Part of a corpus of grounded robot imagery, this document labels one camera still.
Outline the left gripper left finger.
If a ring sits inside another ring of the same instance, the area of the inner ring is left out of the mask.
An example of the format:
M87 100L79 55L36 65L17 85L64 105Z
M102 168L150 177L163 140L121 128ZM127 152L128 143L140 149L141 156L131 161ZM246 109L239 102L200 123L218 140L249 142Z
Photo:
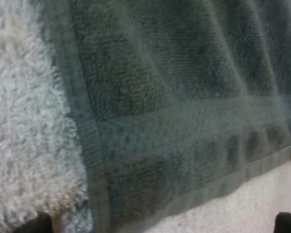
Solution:
M14 229L14 233L54 233L52 218L47 213L38 212L36 218Z

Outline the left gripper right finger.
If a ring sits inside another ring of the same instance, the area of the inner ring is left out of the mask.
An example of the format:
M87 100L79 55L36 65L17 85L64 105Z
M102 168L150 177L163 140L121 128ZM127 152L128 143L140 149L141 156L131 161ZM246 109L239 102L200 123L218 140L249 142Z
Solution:
M280 212L276 216L274 233L291 233L291 213Z

